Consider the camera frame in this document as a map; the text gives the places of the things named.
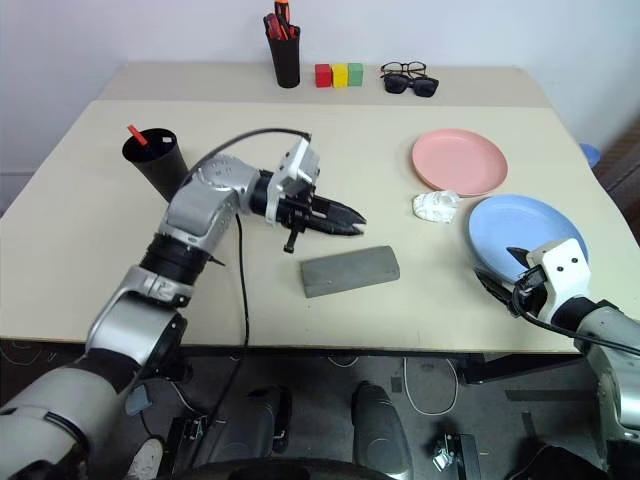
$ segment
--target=black cup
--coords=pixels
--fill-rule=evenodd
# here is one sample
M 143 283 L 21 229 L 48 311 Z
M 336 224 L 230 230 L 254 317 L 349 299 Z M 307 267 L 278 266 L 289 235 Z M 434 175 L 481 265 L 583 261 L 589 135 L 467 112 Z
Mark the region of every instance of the black cup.
M 294 27 L 296 37 L 274 40 L 267 36 L 276 80 L 282 88 L 297 87 L 300 83 L 300 27 Z
M 178 139 L 164 128 L 150 128 L 140 133 L 149 143 L 143 147 L 131 137 L 122 146 L 122 155 L 140 170 L 167 202 L 171 202 L 189 173 Z

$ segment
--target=beige tabletop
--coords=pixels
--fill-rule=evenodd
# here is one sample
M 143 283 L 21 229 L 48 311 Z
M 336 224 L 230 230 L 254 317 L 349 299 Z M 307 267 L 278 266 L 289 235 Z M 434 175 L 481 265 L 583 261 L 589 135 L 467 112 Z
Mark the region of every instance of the beige tabletop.
M 84 340 L 127 268 L 144 255 L 166 205 L 122 159 L 129 123 L 173 130 L 190 165 L 253 128 L 310 131 L 322 172 L 317 192 L 367 218 L 362 237 L 308 231 L 288 255 L 282 252 L 287 230 L 245 217 L 252 345 L 574 351 L 568 339 L 509 316 L 475 279 L 465 231 L 481 198 L 464 199 L 449 225 L 413 216 L 412 198 L 430 190 L 410 166 L 411 146 L 420 134 L 443 127 L 493 141 L 509 163 L 506 181 L 493 194 L 530 195 L 567 215 L 589 248 L 592 297 L 640 318 L 640 249 L 547 106 L 100 100 L 84 111 L 1 221 L 1 336 Z M 230 152 L 273 168 L 294 141 L 263 136 Z M 184 344 L 241 342 L 236 241 L 232 227 L 216 252 L 227 267 L 209 265 L 200 276 L 183 312 L 189 320 Z M 398 281 L 305 298 L 300 261 L 377 245 L 394 249 Z

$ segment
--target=white tissue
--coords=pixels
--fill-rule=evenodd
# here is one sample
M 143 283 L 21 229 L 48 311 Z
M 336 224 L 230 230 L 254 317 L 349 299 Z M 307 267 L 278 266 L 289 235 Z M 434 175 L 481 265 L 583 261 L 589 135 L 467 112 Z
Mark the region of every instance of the white tissue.
M 424 193 L 413 199 L 413 213 L 430 222 L 450 223 L 459 201 L 460 197 L 453 190 Z

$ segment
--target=eyeglasses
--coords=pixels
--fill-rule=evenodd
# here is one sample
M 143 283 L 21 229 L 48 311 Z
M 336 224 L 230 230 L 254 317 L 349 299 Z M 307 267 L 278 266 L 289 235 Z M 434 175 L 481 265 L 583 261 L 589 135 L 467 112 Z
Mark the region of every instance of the eyeglasses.
M 427 66 L 422 62 L 409 62 L 409 63 L 389 62 L 381 66 L 380 71 L 384 74 L 387 74 L 387 73 L 403 74 L 406 72 L 407 75 L 409 75 L 410 77 L 413 77 L 414 75 L 424 77 L 426 76 Z
M 380 67 L 384 89 L 388 93 L 403 93 L 407 87 L 419 97 L 432 97 L 440 82 L 426 75 L 427 66 L 422 62 L 391 62 Z

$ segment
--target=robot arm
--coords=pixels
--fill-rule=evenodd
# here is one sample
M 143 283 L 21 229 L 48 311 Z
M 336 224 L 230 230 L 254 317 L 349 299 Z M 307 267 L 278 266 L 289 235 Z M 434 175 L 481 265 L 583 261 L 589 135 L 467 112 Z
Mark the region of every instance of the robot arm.
M 591 272 L 575 239 L 531 252 L 508 250 L 528 269 L 512 292 L 487 272 L 477 270 L 478 279 L 514 316 L 575 338 L 574 345 L 598 377 L 606 462 L 610 472 L 624 468 L 629 457 L 640 454 L 640 356 L 635 354 L 640 349 L 640 324 L 607 301 L 589 300 Z
M 276 173 L 228 155 L 201 160 L 175 193 L 147 253 L 94 321 L 85 354 L 0 408 L 0 478 L 82 478 L 132 387 L 180 345 L 193 285 L 237 212 L 298 232 L 356 235 L 354 210 L 315 196 L 318 156 L 300 140 Z

